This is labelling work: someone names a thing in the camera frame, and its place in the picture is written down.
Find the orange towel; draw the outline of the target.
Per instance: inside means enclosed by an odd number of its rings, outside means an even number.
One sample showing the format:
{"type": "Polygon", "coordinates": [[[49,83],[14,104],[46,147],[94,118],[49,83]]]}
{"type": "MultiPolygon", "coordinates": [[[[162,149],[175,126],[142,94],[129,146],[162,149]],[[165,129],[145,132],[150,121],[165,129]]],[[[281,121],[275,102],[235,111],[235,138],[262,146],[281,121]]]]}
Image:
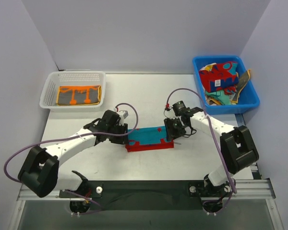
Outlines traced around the orange towel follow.
{"type": "Polygon", "coordinates": [[[84,106],[97,105],[101,102],[102,86],[60,86],[58,89],[56,105],[58,106],[84,106]]]}

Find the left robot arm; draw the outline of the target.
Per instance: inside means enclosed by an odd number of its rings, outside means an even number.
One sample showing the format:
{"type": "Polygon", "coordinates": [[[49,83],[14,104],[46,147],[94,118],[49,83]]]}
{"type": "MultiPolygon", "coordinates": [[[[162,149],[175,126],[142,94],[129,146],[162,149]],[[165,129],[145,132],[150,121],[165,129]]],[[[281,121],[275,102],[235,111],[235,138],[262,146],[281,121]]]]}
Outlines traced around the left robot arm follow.
{"type": "Polygon", "coordinates": [[[76,154],[105,140],[114,144],[127,144],[128,125],[124,122],[127,116],[128,112],[125,110],[107,110],[102,118],[84,125],[68,141],[45,148],[39,145],[32,147],[18,173],[19,181],[38,197],[47,196],[54,188],[77,191],[84,195],[89,190],[88,179],[73,170],[75,178],[60,181],[60,166],[76,154]]]}

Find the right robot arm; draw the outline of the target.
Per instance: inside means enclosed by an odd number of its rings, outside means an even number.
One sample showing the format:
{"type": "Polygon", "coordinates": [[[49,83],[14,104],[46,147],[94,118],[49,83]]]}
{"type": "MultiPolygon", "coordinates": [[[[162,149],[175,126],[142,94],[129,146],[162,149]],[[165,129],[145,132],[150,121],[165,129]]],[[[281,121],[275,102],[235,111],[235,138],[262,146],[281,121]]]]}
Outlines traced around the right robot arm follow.
{"type": "Polygon", "coordinates": [[[246,126],[226,124],[206,114],[201,108],[180,110],[176,117],[165,118],[164,124],[168,141],[191,136],[192,133],[186,133],[187,127],[191,131],[202,131],[212,137],[221,166],[205,176],[206,187],[216,188],[228,182],[235,193],[232,177],[259,160],[254,140],[246,126]]]}

